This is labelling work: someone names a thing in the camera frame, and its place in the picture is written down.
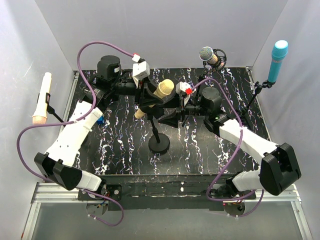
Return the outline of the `cream yellow microphone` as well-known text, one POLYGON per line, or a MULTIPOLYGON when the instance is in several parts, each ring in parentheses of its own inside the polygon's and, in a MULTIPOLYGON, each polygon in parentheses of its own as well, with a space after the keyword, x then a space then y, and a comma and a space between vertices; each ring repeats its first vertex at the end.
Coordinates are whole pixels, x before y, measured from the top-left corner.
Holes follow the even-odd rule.
POLYGON ((161 99, 163 99, 164 97, 167 97, 172 93, 174 87, 175 85, 172 80, 165 79, 158 84, 156 90, 153 93, 157 97, 160 97, 161 99))

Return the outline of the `black round-base mic stand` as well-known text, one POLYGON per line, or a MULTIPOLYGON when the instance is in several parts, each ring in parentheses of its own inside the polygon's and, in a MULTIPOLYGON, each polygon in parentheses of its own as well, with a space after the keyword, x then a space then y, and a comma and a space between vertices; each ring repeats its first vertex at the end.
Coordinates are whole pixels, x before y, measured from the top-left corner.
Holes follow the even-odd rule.
POLYGON ((150 120, 153 133, 153 135, 150 137, 148 141, 148 147, 152 153, 163 155, 167 153, 170 148, 170 139, 164 133, 158 132, 153 118, 154 116, 152 114, 147 114, 147 119, 150 120))

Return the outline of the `glitter silver-head microphone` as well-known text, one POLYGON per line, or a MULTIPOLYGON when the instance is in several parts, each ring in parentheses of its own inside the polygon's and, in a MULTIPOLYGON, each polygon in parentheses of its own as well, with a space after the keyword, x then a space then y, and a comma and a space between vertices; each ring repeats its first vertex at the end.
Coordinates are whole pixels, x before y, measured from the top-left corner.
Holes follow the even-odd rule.
POLYGON ((205 68, 207 66, 209 66, 210 68, 217 68, 221 63, 219 57, 209 46, 205 46, 200 49, 199 58, 202 60, 203 66, 205 68))

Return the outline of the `black tripod shock-mount stand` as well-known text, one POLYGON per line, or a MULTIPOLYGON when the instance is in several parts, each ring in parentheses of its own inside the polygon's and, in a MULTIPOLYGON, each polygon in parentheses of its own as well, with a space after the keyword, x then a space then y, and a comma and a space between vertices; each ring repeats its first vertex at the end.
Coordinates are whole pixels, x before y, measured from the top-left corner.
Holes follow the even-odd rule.
MULTIPOLYGON (((199 51, 199 58, 202 60, 204 70, 198 78, 198 84, 206 78, 209 73, 222 70, 227 63, 226 53, 219 48, 211 48, 209 46, 202 47, 199 51)), ((200 97, 200 84, 196 87, 195 100, 200 97)))

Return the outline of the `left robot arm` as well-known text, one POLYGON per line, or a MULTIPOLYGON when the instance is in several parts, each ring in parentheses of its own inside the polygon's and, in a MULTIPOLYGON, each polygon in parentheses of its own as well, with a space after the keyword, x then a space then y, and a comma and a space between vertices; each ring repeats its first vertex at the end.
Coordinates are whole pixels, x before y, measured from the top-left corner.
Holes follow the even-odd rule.
POLYGON ((78 150, 92 130, 94 124, 103 116, 99 109, 102 98, 114 95, 139 95, 151 94, 153 102, 142 105, 135 113, 137 119, 142 118, 147 109, 154 109, 156 104, 169 96, 175 88, 170 79, 165 79, 154 86, 148 81, 150 74, 149 65, 138 55, 133 58, 137 63, 133 64, 132 80, 120 82, 122 68, 120 59, 114 55, 101 57, 97 64, 96 75, 88 80, 89 91, 86 93, 88 101, 77 102, 70 123, 66 124, 56 141, 45 153, 37 153, 34 162, 48 180, 70 191, 73 189, 86 189, 95 200, 101 200, 106 196, 106 187, 103 180, 92 173, 73 167, 78 150))

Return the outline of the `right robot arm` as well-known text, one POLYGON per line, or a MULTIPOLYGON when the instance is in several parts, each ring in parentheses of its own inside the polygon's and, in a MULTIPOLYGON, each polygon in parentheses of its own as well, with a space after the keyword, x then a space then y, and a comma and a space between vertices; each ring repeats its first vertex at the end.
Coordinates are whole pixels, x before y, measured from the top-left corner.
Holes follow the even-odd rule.
POLYGON ((208 188, 208 198, 215 201, 217 196, 223 199, 239 200, 248 197, 255 190, 264 190, 273 196, 280 195, 302 173, 295 151, 288 143, 277 144, 255 134, 240 122, 240 118, 230 118, 221 108, 222 97, 214 87, 205 87, 197 102, 191 101, 193 89, 186 82, 178 84, 161 83, 155 94, 164 98, 174 93, 178 98, 171 108, 175 111, 161 120, 176 128, 185 115, 203 116, 206 128, 218 137, 236 145, 237 150, 250 155, 260 166, 258 170, 238 172, 227 178, 218 189, 208 188))

